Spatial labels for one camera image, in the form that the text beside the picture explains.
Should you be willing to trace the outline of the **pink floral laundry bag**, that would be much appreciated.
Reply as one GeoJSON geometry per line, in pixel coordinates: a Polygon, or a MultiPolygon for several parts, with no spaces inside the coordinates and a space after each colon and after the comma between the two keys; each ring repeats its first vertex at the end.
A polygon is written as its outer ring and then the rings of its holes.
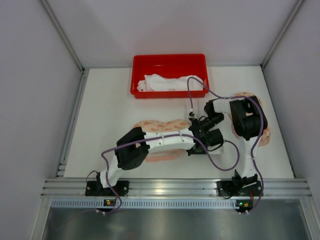
{"type": "MultiPolygon", "coordinates": [[[[167,122],[157,121],[157,120],[142,120],[137,122],[133,127],[141,127],[144,132],[150,133],[167,133],[173,131],[180,131],[187,129],[191,124],[183,119],[175,119],[167,122]]],[[[155,153],[150,153],[145,161],[147,163],[152,162],[162,162],[162,161],[173,161],[176,160],[181,154],[182,149],[173,149],[167,151],[160,151],[155,153]]]]}
{"type": "MultiPolygon", "coordinates": [[[[233,94],[233,97],[239,97],[239,96],[252,97],[255,95],[251,92],[237,92],[237,93],[233,94]]],[[[232,128],[233,134],[239,139],[240,136],[236,133],[233,124],[231,124],[231,128],[232,128]]],[[[260,137],[258,146],[263,147],[263,146],[268,145],[270,142],[270,138],[271,138],[271,130],[270,130],[270,127],[267,125],[267,128],[263,130],[263,134],[260,137]]]]}

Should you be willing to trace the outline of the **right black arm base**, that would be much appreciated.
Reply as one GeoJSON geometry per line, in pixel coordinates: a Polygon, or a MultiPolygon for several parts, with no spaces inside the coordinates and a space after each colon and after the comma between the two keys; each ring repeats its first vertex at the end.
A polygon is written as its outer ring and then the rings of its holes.
{"type": "Polygon", "coordinates": [[[238,184],[231,180],[221,180],[217,182],[217,194],[224,199],[232,197],[259,197],[262,192],[260,181],[249,181],[238,184]]]}

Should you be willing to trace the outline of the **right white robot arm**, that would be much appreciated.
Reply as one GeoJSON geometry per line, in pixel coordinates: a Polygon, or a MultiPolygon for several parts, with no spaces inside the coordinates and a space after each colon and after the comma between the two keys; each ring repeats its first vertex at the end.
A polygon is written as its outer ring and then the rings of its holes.
{"type": "Polygon", "coordinates": [[[230,99],[214,99],[205,104],[207,114],[204,119],[190,117],[191,126],[188,128],[205,147],[214,150],[223,146],[223,136],[214,127],[231,116],[232,130],[239,137],[239,161],[232,177],[232,186],[242,189],[258,181],[257,170],[253,159],[256,155],[260,138],[268,127],[268,121],[258,98],[252,96],[235,96],[230,99]]]}

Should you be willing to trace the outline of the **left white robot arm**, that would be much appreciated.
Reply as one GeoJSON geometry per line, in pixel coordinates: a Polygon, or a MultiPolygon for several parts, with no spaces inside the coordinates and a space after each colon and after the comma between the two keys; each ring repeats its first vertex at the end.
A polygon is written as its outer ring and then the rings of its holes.
{"type": "Polygon", "coordinates": [[[99,190],[114,187],[124,171],[142,165],[148,155],[173,150],[185,150],[188,155],[208,154],[209,147],[219,149],[224,144],[219,129],[203,131],[191,127],[169,132],[147,132],[135,127],[116,143],[116,147],[105,150],[101,157],[106,169],[96,176],[99,190]]]}

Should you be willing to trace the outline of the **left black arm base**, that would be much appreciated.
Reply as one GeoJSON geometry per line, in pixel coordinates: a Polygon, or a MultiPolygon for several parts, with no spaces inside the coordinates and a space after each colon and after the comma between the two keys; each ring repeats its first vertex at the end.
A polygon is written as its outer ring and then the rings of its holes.
{"type": "MultiPolygon", "coordinates": [[[[114,191],[124,197],[129,192],[129,181],[119,180],[113,187],[114,191]]],[[[102,184],[97,180],[88,181],[86,183],[85,196],[87,197],[115,197],[116,194],[109,188],[103,188],[102,184]]]]}

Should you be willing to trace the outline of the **red plastic bin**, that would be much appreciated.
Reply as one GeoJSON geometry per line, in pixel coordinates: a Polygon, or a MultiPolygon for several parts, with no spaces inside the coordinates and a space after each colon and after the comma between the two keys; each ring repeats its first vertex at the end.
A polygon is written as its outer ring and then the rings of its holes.
{"type": "Polygon", "coordinates": [[[133,58],[130,93],[137,99],[188,98],[188,91],[139,91],[139,81],[157,74],[166,79],[199,77],[209,87],[206,57],[202,53],[136,55],[133,58]]]}

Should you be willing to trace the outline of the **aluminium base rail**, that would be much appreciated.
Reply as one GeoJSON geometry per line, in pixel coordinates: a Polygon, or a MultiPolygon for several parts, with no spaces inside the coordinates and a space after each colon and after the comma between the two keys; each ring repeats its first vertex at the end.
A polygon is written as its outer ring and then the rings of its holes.
{"type": "Polygon", "coordinates": [[[128,194],[119,196],[85,196],[83,178],[49,179],[44,183],[42,198],[52,207],[111,209],[239,209],[257,200],[304,200],[312,198],[304,179],[266,179],[258,197],[231,197],[217,194],[221,179],[123,179],[129,181],[128,194]]]}

